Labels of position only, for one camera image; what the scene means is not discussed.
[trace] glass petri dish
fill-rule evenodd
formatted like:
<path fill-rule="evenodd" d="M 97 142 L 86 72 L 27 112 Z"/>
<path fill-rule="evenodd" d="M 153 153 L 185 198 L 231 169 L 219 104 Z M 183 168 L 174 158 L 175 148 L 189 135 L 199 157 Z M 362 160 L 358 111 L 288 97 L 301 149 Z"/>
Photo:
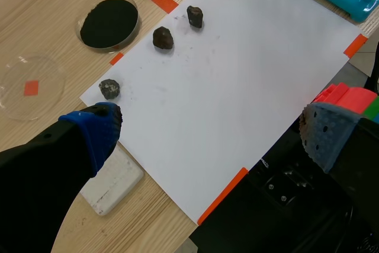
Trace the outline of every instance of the glass petri dish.
<path fill-rule="evenodd" d="M 98 53 L 114 53 L 118 50 L 121 50 L 123 49 L 124 47 L 126 47 L 128 44 L 130 44 L 135 38 L 136 36 L 138 35 L 138 32 L 139 32 L 139 29 L 140 29 L 140 24 L 141 24 L 141 20 L 140 20 L 140 16 L 139 16 L 139 13 L 138 13 L 138 9 L 137 9 L 137 5 L 136 3 L 133 1 L 133 0 L 125 0 L 129 3 L 131 3 L 136 11 L 137 11 L 137 20 L 135 22 L 135 25 L 134 25 L 134 29 L 133 31 L 123 40 L 121 40 L 119 43 L 114 43 L 112 45 L 110 45 L 109 47 L 94 47 L 94 46 L 90 46 L 88 44 L 86 44 L 83 39 L 82 39 L 82 36 L 81 36 L 81 29 L 83 27 L 83 24 L 88 16 L 88 14 L 100 3 L 100 2 L 103 2 L 103 1 L 106 1 L 106 0 L 86 0 L 84 1 L 82 4 L 81 4 L 81 9 L 78 13 L 78 16 L 76 17 L 75 19 L 75 34 L 76 36 L 78 37 L 78 39 L 86 46 L 88 47 L 89 49 L 91 49 L 92 51 L 94 52 L 98 52 Z"/>
<path fill-rule="evenodd" d="M 19 56 L 0 78 L 0 108 L 16 120 L 35 120 L 61 98 L 65 76 L 46 56 Z"/>

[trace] red square paper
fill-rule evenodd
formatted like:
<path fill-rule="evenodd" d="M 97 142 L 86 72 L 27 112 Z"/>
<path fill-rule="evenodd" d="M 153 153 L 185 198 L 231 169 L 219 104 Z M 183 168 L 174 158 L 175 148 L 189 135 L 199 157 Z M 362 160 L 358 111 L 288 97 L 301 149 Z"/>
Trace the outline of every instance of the red square paper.
<path fill-rule="evenodd" d="M 25 82 L 24 96 L 38 95 L 38 80 L 31 80 Z"/>

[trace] rock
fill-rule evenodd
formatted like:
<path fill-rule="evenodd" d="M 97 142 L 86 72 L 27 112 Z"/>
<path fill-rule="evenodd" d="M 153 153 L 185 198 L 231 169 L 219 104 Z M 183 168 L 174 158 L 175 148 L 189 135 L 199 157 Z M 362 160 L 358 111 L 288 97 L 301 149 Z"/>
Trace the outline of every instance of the rock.
<path fill-rule="evenodd" d="M 199 29 L 203 26 L 203 12 L 199 7 L 189 6 L 187 8 L 187 14 L 188 21 L 192 26 Z"/>
<path fill-rule="evenodd" d="M 120 84 L 113 79 L 106 79 L 100 82 L 99 88 L 104 98 L 111 100 L 120 94 Z"/>
<path fill-rule="evenodd" d="M 174 39 L 171 36 L 170 30 L 165 27 L 159 27 L 153 33 L 154 46 L 163 49 L 171 50 L 174 45 Z"/>

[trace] gray rock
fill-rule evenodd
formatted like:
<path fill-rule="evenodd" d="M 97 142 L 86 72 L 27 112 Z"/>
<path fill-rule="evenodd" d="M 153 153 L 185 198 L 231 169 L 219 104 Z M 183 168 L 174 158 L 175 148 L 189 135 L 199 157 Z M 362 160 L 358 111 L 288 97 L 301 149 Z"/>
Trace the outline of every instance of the gray rock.
<path fill-rule="evenodd" d="M 100 82 L 99 88 L 104 98 L 111 100 L 120 94 L 120 84 L 113 79 L 106 79 Z"/>

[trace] table surface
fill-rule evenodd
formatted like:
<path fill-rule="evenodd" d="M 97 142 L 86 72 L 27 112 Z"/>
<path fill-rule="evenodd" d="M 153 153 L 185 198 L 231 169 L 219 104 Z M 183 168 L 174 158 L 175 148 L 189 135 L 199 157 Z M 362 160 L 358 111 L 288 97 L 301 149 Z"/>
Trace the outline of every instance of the table surface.
<path fill-rule="evenodd" d="M 75 35 L 74 21 L 82 1 L 85 0 L 0 0 L 0 70 L 17 56 L 38 52 L 53 58 L 66 73 L 61 100 L 40 119 L 16 121 L 0 114 L 0 151 L 28 142 L 61 114 L 84 108 L 79 96 L 111 67 L 109 62 L 114 55 L 90 51 Z M 134 1 L 142 27 L 123 53 L 166 15 L 150 0 Z M 328 1 L 315 1 L 348 18 L 347 13 Z M 371 35 L 379 25 L 379 9 L 357 25 Z M 170 253 L 196 226 L 145 173 L 137 187 L 104 217 L 78 195 L 52 252 Z"/>

